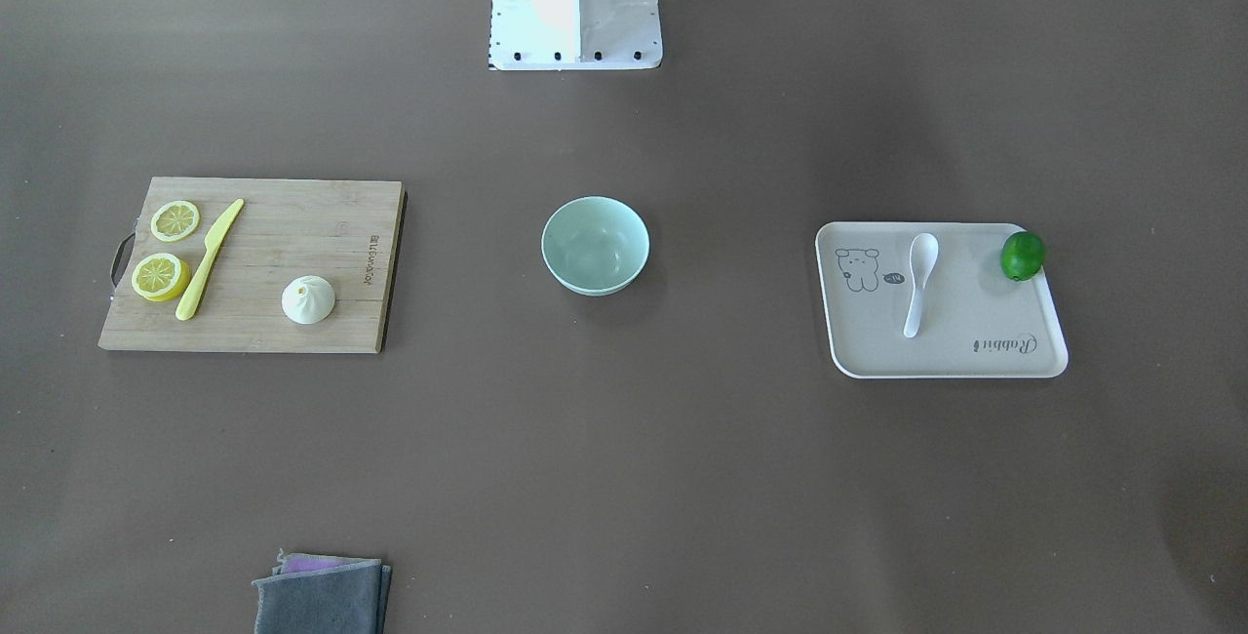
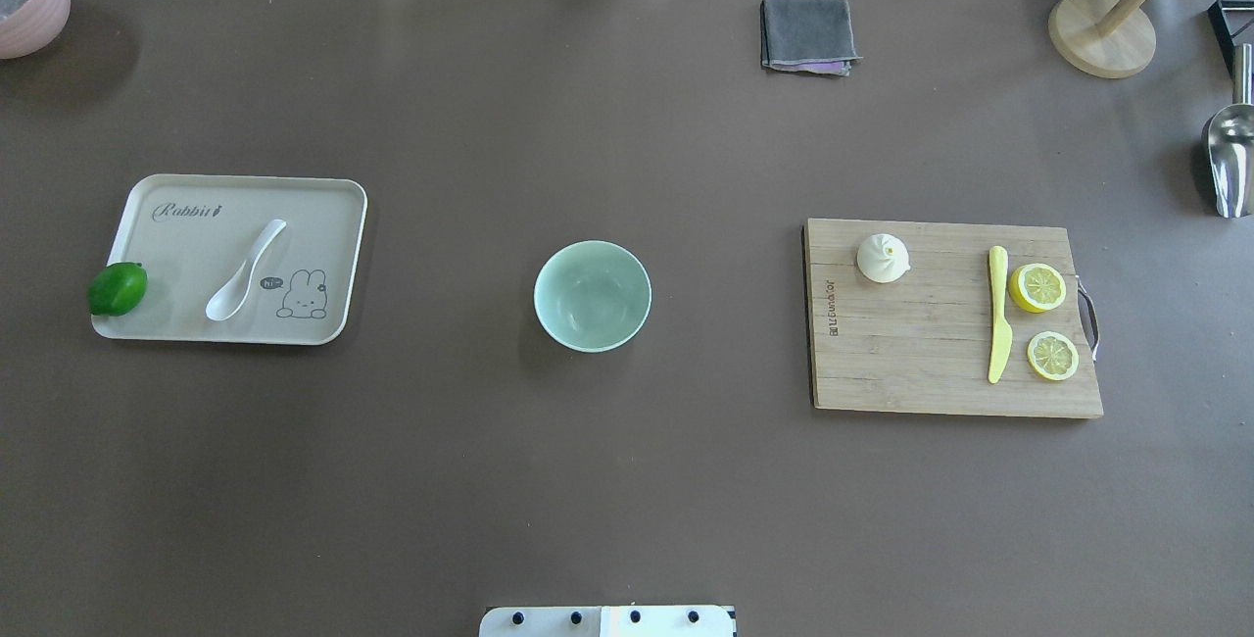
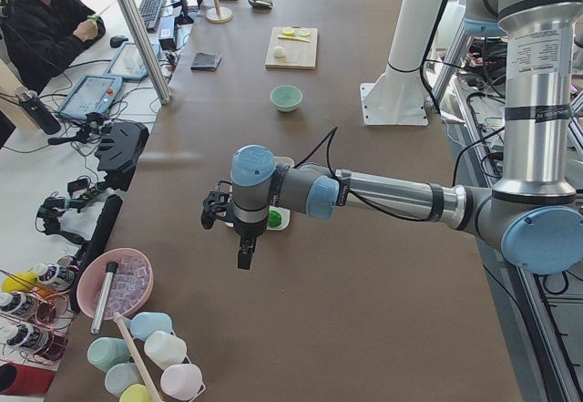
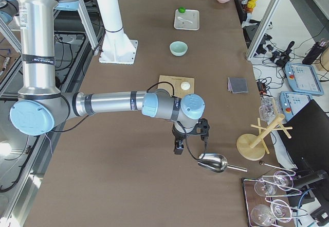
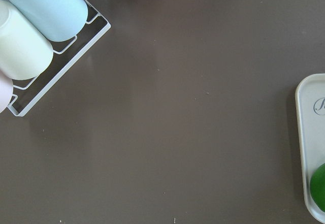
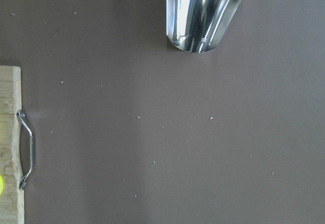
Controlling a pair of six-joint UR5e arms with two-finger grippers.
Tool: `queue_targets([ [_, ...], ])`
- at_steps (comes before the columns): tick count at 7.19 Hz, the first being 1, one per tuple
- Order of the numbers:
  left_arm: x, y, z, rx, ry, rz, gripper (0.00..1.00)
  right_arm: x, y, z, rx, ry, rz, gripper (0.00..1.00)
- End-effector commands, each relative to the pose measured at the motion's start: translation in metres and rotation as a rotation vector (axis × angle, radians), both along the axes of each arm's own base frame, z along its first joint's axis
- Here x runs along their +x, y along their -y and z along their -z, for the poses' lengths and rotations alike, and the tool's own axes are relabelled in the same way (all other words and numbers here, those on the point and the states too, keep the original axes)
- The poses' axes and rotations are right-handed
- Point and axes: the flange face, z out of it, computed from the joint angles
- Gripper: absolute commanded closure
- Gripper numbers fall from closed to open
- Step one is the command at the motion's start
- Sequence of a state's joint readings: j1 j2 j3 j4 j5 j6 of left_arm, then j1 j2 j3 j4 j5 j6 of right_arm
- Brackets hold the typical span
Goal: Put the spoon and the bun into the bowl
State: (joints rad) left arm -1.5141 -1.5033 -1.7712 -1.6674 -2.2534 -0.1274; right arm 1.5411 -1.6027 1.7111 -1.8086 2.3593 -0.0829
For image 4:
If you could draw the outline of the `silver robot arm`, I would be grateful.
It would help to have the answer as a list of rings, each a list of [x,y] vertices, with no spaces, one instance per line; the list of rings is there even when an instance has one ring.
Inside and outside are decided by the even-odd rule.
[[[198,135],[206,143],[209,125],[205,103],[196,94],[176,97],[164,89],[103,94],[62,93],[56,87],[53,11],[78,10],[82,0],[17,0],[21,30],[23,87],[10,109],[12,124],[27,135],[41,135],[78,116],[103,112],[141,111],[173,123],[174,153]]]

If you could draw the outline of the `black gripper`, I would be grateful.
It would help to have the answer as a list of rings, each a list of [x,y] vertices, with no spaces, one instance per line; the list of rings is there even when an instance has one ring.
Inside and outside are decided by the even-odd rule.
[[[175,123],[173,124],[172,127],[172,133],[175,137],[174,140],[174,154],[175,155],[181,155],[183,150],[184,150],[184,142],[187,141],[187,135],[185,134],[185,132],[180,132],[176,126]]]

